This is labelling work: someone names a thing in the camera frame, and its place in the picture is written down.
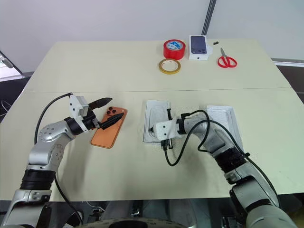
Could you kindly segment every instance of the scissor handle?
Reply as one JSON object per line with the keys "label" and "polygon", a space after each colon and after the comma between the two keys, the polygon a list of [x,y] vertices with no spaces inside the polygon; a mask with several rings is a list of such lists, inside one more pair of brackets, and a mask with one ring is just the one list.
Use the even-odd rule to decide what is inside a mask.
{"label": "scissor handle", "polygon": [[238,65],[238,63],[234,58],[231,58],[229,56],[221,56],[218,58],[218,65],[222,68],[234,68]]}

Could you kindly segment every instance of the table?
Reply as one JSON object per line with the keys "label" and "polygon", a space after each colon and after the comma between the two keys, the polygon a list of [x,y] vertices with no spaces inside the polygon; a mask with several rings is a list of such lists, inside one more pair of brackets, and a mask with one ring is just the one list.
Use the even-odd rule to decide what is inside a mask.
{"label": "table", "polygon": [[[82,50],[84,59],[88,59],[90,54],[95,53],[94,46],[105,48],[113,43],[56,44],[0,125],[0,199],[10,200],[21,183],[28,154],[33,146],[36,122],[42,109],[50,100],[69,90],[76,95],[83,95],[88,102],[101,97],[112,97],[113,101],[108,106],[128,109],[128,115],[112,149],[92,146],[89,142],[94,131],[77,136],[66,147],[58,174],[62,188],[72,201],[229,197],[231,186],[211,156],[196,150],[199,144],[196,137],[191,137],[180,164],[174,168],[167,165],[159,146],[142,143],[145,101],[150,99],[171,101],[173,113],[176,114],[182,109],[192,111],[198,107],[206,108],[207,105],[233,106],[245,151],[251,153],[252,160],[256,161],[268,175],[277,192],[303,192],[304,183],[298,180],[301,179],[299,170],[304,158],[301,144],[304,137],[304,105],[255,41],[219,41],[220,44],[225,44],[225,51],[238,60],[240,69],[236,68],[237,71],[234,71],[213,67],[216,59],[214,54],[210,61],[204,63],[192,63],[183,59],[183,70],[177,75],[160,74],[157,66],[154,66],[155,69],[150,69],[154,74],[147,69],[142,72],[144,80],[136,80],[139,71],[133,74],[132,67],[127,65],[131,64],[131,61],[126,60],[123,67],[128,67],[129,70],[125,71],[121,82],[112,84],[115,82],[114,73],[113,77],[101,74],[103,87],[99,90],[98,85],[94,83],[97,75],[91,73],[95,71],[94,68],[87,67],[86,83],[80,74],[60,73],[53,75],[53,80],[50,80],[50,66],[52,62],[62,62],[62,65],[54,65],[56,72],[76,72],[72,69],[76,66],[75,62],[64,63],[69,62],[68,53],[59,53],[65,52],[71,46],[87,46],[91,48],[86,52],[85,48]],[[122,47],[123,43],[118,42],[117,46]],[[161,43],[140,42],[138,49]],[[248,60],[241,60],[241,50],[237,52],[234,47],[242,44],[245,48],[246,43],[250,46],[247,48],[252,49],[256,55],[248,57]],[[136,47],[136,42],[126,42],[127,47],[129,44],[133,48]],[[112,50],[113,55],[118,56],[117,51]],[[105,51],[99,58],[105,60],[107,56],[109,57],[109,52]],[[248,62],[251,58],[257,60],[256,65],[259,69],[252,68],[252,65],[249,67]],[[156,60],[161,60],[162,57],[156,52],[151,59],[154,59],[157,65]],[[86,63],[82,62],[80,67],[84,69]],[[107,64],[104,65],[106,70],[110,63],[111,61],[107,60]],[[137,57],[137,63],[147,67],[146,60],[141,56]],[[203,74],[200,77],[199,64],[204,64],[210,73],[213,69],[213,74]],[[248,74],[245,74],[243,64],[247,66]],[[252,72],[267,72],[272,80],[261,75],[252,80],[248,76],[252,76]],[[149,79],[153,75],[156,79],[164,80],[153,83],[155,79]],[[102,118],[105,110],[106,107],[96,110],[96,116]],[[67,116],[70,116],[68,100],[64,98],[50,107],[41,126]],[[52,186],[52,190],[51,200],[62,201],[55,185]]]}

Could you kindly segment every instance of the yellow tape roll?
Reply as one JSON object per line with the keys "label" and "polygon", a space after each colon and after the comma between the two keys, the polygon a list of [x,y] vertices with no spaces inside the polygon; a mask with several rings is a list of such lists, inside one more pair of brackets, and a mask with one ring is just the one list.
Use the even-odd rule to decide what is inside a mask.
{"label": "yellow tape roll", "polygon": [[176,74],[181,69],[180,67],[179,61],[173,58],[165,58],[158,64],[160,71],[168,75]]}

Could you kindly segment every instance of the white wall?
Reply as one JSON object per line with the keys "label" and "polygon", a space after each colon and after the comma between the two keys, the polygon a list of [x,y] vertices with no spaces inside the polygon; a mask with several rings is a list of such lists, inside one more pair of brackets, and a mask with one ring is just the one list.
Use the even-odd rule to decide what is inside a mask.
{"label": "white wall", "polygon": [[[201,33],[208,4],[209,0],[1,0],[0,50],[28,72],[56,41],[187,39]],[[303,12],[303,0],[218,0],[208,35],[257,38],[271,57],[304,59]]]}

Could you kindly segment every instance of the scissor blade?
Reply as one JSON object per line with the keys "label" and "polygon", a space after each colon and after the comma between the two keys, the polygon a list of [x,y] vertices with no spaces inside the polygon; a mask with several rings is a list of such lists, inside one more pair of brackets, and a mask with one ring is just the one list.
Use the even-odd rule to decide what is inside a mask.
{"label": "scissor blade", "polygon": [[224,50],[223,50],[222,48],[220,48],[220,51],[221,51],[221,53],[222,53],[222,56],[225,56],[225,57],[226,57],[226,54],[225,54],[225,52],[224,52]]}

